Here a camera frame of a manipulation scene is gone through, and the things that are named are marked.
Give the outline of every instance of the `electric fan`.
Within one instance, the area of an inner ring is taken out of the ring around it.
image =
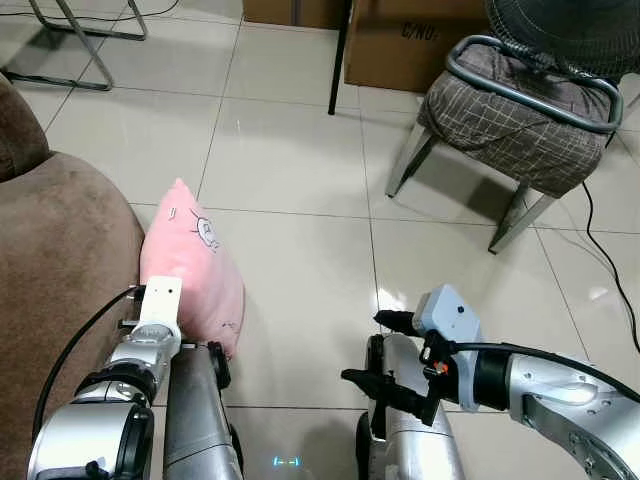
[[[534,69],[618,80],[640,71],[640,0],[487,0],[494,34]]]

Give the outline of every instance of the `plaid cushion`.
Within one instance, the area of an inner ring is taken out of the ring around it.
[[[606,120],[608,97],[566,79],[535,74],[495,48],[472,45],[459,63],[583,117]],[[418,123],[472,158],[560,198],[597,166],[607,135],[572,127],[448,72],[434,82]]]

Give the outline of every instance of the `metal chair leg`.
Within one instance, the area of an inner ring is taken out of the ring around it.
[[[549,195],[543,195],[530,209],[522,212],[523,200],[528,190],[529,187],[527,184],[520,183],[520,185],[518,185],[518,189],[509,204],[509,208],[489,245],[489,251],[491,253],[499,253],[556,200]]]
[[[393,170],[391,170],[391,176],[385,189],[385,193],[389,197],[395,197],[402,184],[420,167],[428,154],[428,151],[424,152],[423,149],[431,137],[431,132],[416,122],[407,143],[393,166]]]
[[[62,11],[64,12],[65,10],[62,8],[61,2],[64,3],[65,5],[66,5],[66,2],[64,0],[56,0],[56,1],[60,6],[60,8],[62,9]],[[131,7],[131,10],[133,11],[134,16],[136,17],[136,20],[138,21],[138,25],[140,25],[140,28],[142,29],[142,33],[114,32],[112,30],[104,30],[101,28],[85,28],[85,27],[82,28],[82,31],[86,35],[92,35],[96,37],[124,38],[126,40],[138,40],[138,41],[145,40],[148,34],[147,25],[144,23],[144,19],[140,14],[140,10],[138,10],[138,6],[136,5],[135,0],[127,0],[127,1],[129,4],[129,7]],[[46,28],[53,31],[57,31],[57,32],[75,32],[76,31],[75,28],[73,28],[72,26],[51,23],[49,20],[47,20],[47,18],[42,14],[40,7],[36,3],[36,0],[29,0],[29,3],[31,4],[31,8],[33,8],[33,12],[35,13],[36,18]]]
[[[44,18],[42,16],[42,12],[38,8],[38,5],[35,3],[35,0],[29,0],[31,2],[31,6],[33,7],[36,16],[42,21]],[[72,80],[67,78],[59,78],[59,77],[48,77],[44,75],[22,75],[15,72],[4,72],[6,77],[11,80],[21,80],[25,82],[36,82],[36,83],[45,83],[48,85],[61,85],[64,87],[78,87],[78,88],[86,88],[89,90],[111,90],[113,88],[113,77],[111,73],[103,63],[102,59],[98,56],[97,50],[91,44],[85,31],[82,29],[76,17],[73,16],[69,5],[65,0],[56,0],[58,2],[58,6],[62,10],[62,13],[69,20],[71,24],[72,31],[78,36],[80,41],[83,43],[87,51],[89,52],[89,56],[91,60],[96,64],[100,73],[106,80],[106,83],[95,83],[95,82],[85,82],[80,80]]]

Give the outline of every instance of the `brown sofa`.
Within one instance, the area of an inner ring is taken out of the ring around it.
[[[0,75],[0,479],[25,477],[42,384],[76,330],[137,281],[143,235],[109,180],[49,150],[33,113]],[[78,344],[48,413],[105,359],[124,306]]]

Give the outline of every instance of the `white floor tile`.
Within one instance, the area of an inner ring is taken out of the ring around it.
[[[176,177],[197,190],[218,108],[214,97],[76,90],[48,138],[106,174],[129,202],[157,203]]]
[[[640,165],[640,131],[618,130],[617,135],[627,147],[636,164]]]
[[[0,8],[0,13],[15,11],[25,10],[22,7]],[[42,13],[59,14],[50,8],[43,8]],[[75,13],[95,14],[85,10]],[[81,24],[103,29],[110,29],[113,25],[94,21],[81,21]],[[89,64],[89,53],[79,38],[72,33],[46,30],[35,17],[0,17],[0,32],[0,65],[11,72],[77,80]],[[99,48],[104,39],[89,37],[89,41],[95,48]],[[103,79],[99,77],[96,81],[102,82]]]
[[[58,7],[56,0],[36,0],[41,9],[50,9],[51,13],[45,15],[62,16],[62,11]],[[100,18],[116,18],[124,8],[125,0],[66,0],[67,5],[75,16],[84,15],[81,11],[91,12],[94,17]],[[7,0],[5,5],[26,7],[27,11],[31,10],[29,0]],[[112,15],[96,15],[101,13],[110,13]]]
[[[363,113],[371,215],[487,225],[500,221],[516,183],[444,144],[436,145],[393,199],[385,195],[414,122],[415,115],[409,113]]]
[[[449,283],[478,315],[487,341],[584,356],[533,229],[499,255],[494,228],[376,220],[373,244],[380,308],[415,309],[423,293]]]
[[[174,0],[138,0],[137,4],[140,12],[146,14],[163,12],[174,4]],[[133,14],[129,7],[123,13],[127,17]],[[239,25],[242,18],[242,0],[179,0],[174,8],[157,16]]]
[[[240,27],[225,95],[329,104],[337,32]],[[358,91],[342,84],[338,105],[358,106]]]
[[[240,437],[245,480],[358,476],[355,431],[361,411],[229,408],[227,414]]]
[[[136,214],[138,218],[138,222],[140,222],[140,226],[144,230],[145,233],[149,231],[149,227],[155,218],[156,211],[158,209],[157,205],[140,205],[140,204],[131,204],[131,208],[133,212]]]
[[[507,415],[449,413],[467,480],[582,480],[581,466],[539,433]]]
[[[622,130],[640,130],[640,75],[628,74],[622,78],[620,91],[624,98],[625,112]]]
[[[15,87],[29,104],[43,129],[47,128],[71,90],[30,82],[16,82]]]
[[[619,138],[611,142],[586,183],[595,206],[593,230],[640,232],[640,168]],[[578,186],[552,204],[536,224],[584,230],[588,215],[586,194]]]
[[[593,253],[595,247],[583,233],[540,230],[540,235],[591,361],[640,389],[640,357],[633,347],[629,316],[608,264],[603,263],[600,253]],[[594,236],[618,267],[622,285],[638,312],[640,237],[614,233]]]
[[[407,113],[418,113],[424,98],[424,94],[373,87],[358,87],[358,96],[362,110]]]
[[[225,99],[205,207],[368,216],[357,110]]]
[[[246,285],[231,406],[357,407],[340,379],[377,333],[369,224],[309,215],[209,211]]]
[[[238,27],[219,23],[147,18],[143,42],[109,38],[100,56],[120,87],[221,95]],[[116,30],[137,31],[135,20]],[[98,76],[91,65],[84,80]]]

